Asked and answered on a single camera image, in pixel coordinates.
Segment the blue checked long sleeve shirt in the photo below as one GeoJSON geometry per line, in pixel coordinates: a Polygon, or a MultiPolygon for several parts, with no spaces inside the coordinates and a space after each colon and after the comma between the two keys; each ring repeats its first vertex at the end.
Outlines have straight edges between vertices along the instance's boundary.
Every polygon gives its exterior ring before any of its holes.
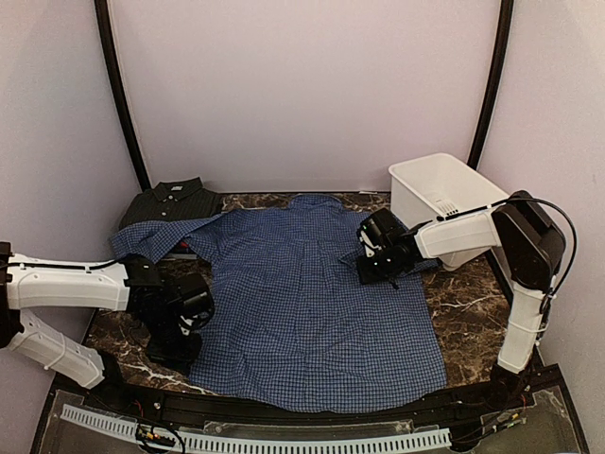
{"type": "Polygon", "coordinates": [[[402,406],[447,377],[418,271],[364,286],[361,213],[330,196],[211,218],[146,221],[115,234],[118,257],[162,259],[186,243],[212,269],[216,312],[189,380],[286,410],[402,406]]]}

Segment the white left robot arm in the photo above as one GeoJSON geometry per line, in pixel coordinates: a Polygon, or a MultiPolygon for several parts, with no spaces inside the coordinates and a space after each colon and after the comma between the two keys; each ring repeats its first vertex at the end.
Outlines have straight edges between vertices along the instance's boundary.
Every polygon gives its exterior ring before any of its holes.
{"type": "Polygon", "coordinates": [[[48,261],[1,245],[1,346],[46,370],[95,389],[113,412],[133,404],[115,357],[70,339],[33,313],[35,307],[88,307],[127,312],[147,329],[147,357],[188,374],[201,350],[199,330],[212,319],[215,303],[199,273],[163,276],[141,255],[108,262],[48,261]]]}

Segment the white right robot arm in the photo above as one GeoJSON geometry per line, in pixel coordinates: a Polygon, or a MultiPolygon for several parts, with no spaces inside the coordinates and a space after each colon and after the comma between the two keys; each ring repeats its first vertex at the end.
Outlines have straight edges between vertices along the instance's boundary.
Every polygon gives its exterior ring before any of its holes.
{"type": "Polygon", "coordinates": [[[364,253],[356,259],[362,284],[394,283],[420,263],[449,253],[499,248],[510,269],[513,301],[507,332],[497,358],[500,369],[519,374],[548,327],[553,300],[572,265],[578,241],[567,240],[547,214],[556,204],[517,191],[496,201],[411,228],[387,208],[365,218],[357,229],[364,253]]]}

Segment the white plastic basket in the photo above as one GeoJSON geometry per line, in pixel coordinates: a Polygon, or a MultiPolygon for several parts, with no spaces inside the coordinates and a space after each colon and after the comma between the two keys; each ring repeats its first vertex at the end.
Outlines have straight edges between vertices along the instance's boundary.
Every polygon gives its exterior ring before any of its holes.
{"type": "Polygon", "coordinates": [[[435,153],[389,167],[390,211],[411,228],[479,208],[509,195],[458,158],[435,153]]]}

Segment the black striped folded shirt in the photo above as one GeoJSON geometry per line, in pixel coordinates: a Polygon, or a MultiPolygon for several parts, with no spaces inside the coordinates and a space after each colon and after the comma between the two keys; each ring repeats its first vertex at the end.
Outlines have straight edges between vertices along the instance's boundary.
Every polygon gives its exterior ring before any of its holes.
{"type": "Polygon", "coordinates": [[[222,196],[207,189],[201,178],[161,182],[136,195],[118,224],[122,230],[135,223],[210,218],[223,207],[222,196]]]}

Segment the black front table rail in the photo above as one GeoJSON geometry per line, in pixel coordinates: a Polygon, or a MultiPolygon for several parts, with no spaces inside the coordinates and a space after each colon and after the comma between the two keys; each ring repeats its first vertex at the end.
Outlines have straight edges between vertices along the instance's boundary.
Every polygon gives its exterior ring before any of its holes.
{"type": "Polygon", "coordinates": [[[524,386],[517,392],[505,393],[506,387],[491,382],[439,390],[412,403],[388,410],[358,413],[295,412],[268,404],[214,395],[165,391],[127,383],[102,385],[98,390],[85,390],[68,378],[56,381],[58,388],[79,394],[91,406],[153,422],[173,426],[201,427],[210,421],[267,425],[356,425],[410,419],[416,425],[436,423],[444,426],[471,424],[492,411],[521,408],[537,402],[535,394],[553,386],[564,388],[562,372],[557,365],[536,368],[526,375],[524,386]]]}

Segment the black right frame post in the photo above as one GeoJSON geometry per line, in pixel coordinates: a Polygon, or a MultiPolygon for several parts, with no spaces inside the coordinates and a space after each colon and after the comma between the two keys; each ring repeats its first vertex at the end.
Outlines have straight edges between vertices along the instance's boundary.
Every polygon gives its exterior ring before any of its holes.
{"type": "Polygon", "coordinates": [[[476,123],[473,142],[466,162],[467,166],[473,170],[478,170],[479,168],[483,149],[488,137],[506,60],[513,10],[513,0],[502,0],[500,2],[498,21],[493,43],[493,54],[487,77],[485,93],[476,123]]]}

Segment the black frame post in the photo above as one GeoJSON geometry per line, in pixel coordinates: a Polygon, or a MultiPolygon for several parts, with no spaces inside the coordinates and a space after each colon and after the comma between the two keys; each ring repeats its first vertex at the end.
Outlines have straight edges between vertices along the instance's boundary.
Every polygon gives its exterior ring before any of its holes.
{"type": "Polygon", "coordinates": [[[500,2],[498,21],[493,43],[493,54],[487,77],[485,93],[476,123],[473,142],[466,162],[467,166],[473,170],[478,170],[479,168],[483,149],[488,137],[506,60],[513,10],[513,0],[502,0],[500,2]]]}
{"type": "Polygon", "coordinates": [[[106,0],[95,0],[94,6],[98,35],[105,61],[106,72],[112,91],[114,107],[118,115],[118,120],[130,158],[130,163],[132,169],[134,170],[137,183],[139,188],[142,191],[145,191],[151,188],[151,182],[136,136],[134,124],[130,114],[130,106],[122,80],[112,30],[110,2],[106,0]]]}

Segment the black left frame post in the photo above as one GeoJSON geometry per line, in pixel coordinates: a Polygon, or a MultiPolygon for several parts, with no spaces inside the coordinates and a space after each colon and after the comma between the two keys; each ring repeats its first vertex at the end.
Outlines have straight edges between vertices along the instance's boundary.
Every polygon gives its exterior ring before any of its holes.
{"type": "Polygon", "coordinates": [[[114,107],[118,115],[118,120],[130,158],[130,163],[132,169],[134,170],[137,183],[139,188],[142,191],[145,191],[151,188],[151,182],[136,136],[134,124],[130,114],[130,106],[122,80],[112,30],[110,2],[106,0],[95,0],[94,6],[98,35],[105,61],[106,72],[112,91],[114,107]]]}

